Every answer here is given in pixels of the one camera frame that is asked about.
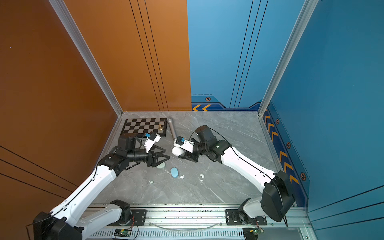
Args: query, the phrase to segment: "chessboard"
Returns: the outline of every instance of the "chessboard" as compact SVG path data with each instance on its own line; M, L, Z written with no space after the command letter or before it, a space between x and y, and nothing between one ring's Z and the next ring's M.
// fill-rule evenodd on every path
M165 137L167 134L167 118L126 119L121 134L127 132L137 133L138 137L142 137L146 133L155 132L161 137Z

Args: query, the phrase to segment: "orange wall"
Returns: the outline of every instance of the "orange wall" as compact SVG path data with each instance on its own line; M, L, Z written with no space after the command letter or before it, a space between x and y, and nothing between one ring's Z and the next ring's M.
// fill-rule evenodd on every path
M0 147L0 230L27 239L90 174L117 116L49 1L0 12L0 146L30 161Z
M124 111L190 111L186 0L65 0Z

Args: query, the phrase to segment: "marble surface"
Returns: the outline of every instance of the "marble surface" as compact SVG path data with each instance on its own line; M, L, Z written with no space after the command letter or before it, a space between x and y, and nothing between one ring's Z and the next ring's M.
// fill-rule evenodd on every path
M266 144L256 112L125 112L117 140L125 119L172 118L176 133L188 138L199 126L207 125L223 135L242 154L268 169L276 171L271 153ZM164 169L147 167L141 163L123 171L94 200L93 203L109 203L115 199L128 203L228 203L240 204L248 197L261 196L258 189L235 170L200 156L194 163L178 159L171 153L173 139L169 128L158 146L167 149L170 156ZM184 179L173 178L170 169L176 167Z

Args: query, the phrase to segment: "silver cylinder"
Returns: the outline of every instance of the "silver cylinder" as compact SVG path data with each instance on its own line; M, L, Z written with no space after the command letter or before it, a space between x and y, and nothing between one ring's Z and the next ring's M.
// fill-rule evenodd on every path
M177 134L176 134L176 131L175 131L175 127L173 126L173 120L172 118L168 118L167 119L167 122L168 122L168 127L170 129L170 132L172 134L172 138L175 139L177 138Z

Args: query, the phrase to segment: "blue oval object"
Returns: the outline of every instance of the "blue oval object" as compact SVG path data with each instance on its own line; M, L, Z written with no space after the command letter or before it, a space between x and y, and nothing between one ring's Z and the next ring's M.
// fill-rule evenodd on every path
M177 170L177 168L173 167L170 169L170 173L172 174L172 177L178 177L179 176L179 171Z

